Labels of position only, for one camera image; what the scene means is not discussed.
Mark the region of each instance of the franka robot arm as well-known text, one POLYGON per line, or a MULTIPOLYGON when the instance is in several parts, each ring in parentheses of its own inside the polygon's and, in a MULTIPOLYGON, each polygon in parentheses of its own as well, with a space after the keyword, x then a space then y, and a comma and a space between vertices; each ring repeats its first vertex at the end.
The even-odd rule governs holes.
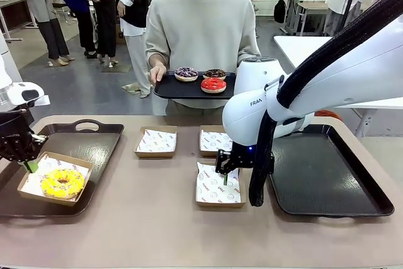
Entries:
POLYGON ((0 56, 0 159, 24 162, 36 159, 46 137, 35 135, 30 107, 49 104, 43 89, 33 83, 13 83, 0 56))
POLYGON ((323 108, 402 97, 402 14, 403 0, 380 0, 290 75, 274 59, 243 62, 223 112, 233 150, 219 151, 216 172, 253 168, 249 200, 261 206, 274 138, 306 127, 323 108))

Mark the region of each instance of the red donut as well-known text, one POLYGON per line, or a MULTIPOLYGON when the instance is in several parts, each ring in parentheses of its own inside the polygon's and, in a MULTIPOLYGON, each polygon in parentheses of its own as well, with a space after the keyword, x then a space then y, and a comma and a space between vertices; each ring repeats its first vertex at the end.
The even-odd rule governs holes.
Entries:
POLYGON ((208 78, 201 82, 201 90, 208 94, 218 94, 225 91, 227 83, 219 78, 208 78))

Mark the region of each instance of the beige table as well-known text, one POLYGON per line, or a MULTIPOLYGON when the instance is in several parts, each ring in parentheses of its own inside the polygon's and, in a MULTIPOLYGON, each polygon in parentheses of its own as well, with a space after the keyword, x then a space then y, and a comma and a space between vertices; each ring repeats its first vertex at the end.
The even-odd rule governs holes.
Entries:
MULTIPOLYGON (((47 117, 34 127, 83 116, 47 117)), ((403 195, 340 121, 331 123, 395 205, 378 219, 315 219, 283 213, 272 195, 261 208, 207 210, 195 203, 197 118, 109 116, 125 130, 91 205, 76 218, 0 220, 0 264, 47 268, 151 266, 356 267, 403 263, 403 195), (133 153, 141 126, 178 129, 175 157, 133 153)))

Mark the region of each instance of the beige sweater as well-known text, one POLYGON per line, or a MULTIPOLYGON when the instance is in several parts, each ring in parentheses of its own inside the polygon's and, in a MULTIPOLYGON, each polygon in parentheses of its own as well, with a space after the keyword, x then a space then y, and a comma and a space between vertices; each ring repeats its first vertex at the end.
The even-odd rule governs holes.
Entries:
MULTIPOLYGON (((152 0, 145 32, 147 60, 162 55, 171 71, 223 69, 260 55, 251 0, 152 0)), ((218 108, 222 100, 175 100, 192 108, 218 108)))

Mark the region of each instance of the chair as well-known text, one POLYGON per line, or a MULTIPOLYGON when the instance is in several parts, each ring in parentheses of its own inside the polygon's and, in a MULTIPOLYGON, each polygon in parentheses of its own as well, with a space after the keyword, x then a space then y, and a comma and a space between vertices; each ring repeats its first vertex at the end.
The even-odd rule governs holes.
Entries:
POLYGON ((64 0, 53 0, 53 7, 55 10, 62 10, 63 12, 63 16, 64 16, 64 20, 67 24, 69 24, 68 20, 67 20, 67 16, 69 14, 69 7, 66 5, 66 3, 64 2, 64 0))

